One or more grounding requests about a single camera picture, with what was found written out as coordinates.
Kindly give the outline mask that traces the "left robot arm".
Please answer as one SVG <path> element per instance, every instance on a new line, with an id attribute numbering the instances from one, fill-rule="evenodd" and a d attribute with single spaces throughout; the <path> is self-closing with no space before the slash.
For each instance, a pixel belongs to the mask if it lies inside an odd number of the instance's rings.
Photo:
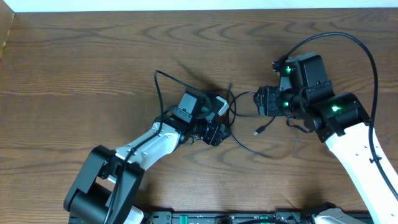
<path id="1" fill-rule="evenodd" d="M 110 150 L 96 146 L 67 193 L 63 207 L 83 223 L 140 223 L 134 206 L 144 172 L 189 139 L 218 146 L 231 134 L 219 121 L 228 102 L 205 90 L 187 89 L 177 105 L 157 117 L 150 130 Z"/>

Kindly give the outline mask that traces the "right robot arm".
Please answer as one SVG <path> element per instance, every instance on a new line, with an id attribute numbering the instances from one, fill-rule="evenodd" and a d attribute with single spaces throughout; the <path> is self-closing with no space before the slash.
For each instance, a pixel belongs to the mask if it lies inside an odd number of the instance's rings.
<path id="1" fill-rule="evenodd" d="M 358 98 L 350 92 L 334 93 L 317 53 L 287 59 L 278 75 L 278 86 L 261 86 L 254 95 L 258 113 L 303 120 L 341 162 L 373 222 L 397 223 L 397 199 L 386 184 L 388 180 L 397 187 L 397 172 Z"/>

